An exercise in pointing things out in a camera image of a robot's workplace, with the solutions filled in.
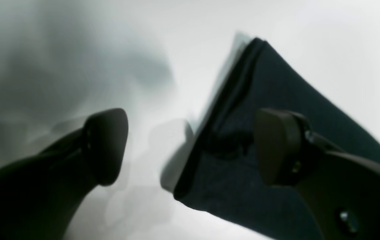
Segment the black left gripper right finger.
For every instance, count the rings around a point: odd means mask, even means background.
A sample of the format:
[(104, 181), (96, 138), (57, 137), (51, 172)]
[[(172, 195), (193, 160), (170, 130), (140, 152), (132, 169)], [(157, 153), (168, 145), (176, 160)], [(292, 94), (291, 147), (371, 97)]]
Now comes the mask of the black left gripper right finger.
[(380, 164), (345, 152), (301, 114), (260, 108), (254, 144), (261, 178), (292, 187), (325, 240), (380, 240)]

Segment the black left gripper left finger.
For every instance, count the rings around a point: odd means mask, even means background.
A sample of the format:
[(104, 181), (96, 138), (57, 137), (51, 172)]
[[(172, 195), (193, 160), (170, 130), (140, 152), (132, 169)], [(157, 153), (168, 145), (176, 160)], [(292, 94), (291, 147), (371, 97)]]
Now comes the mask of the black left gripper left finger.
[(85, 197), (117, 180), (127, 137), (127, 114), (113, 108), (39, 154), (2, 167), (0, 240), (61, 240)]

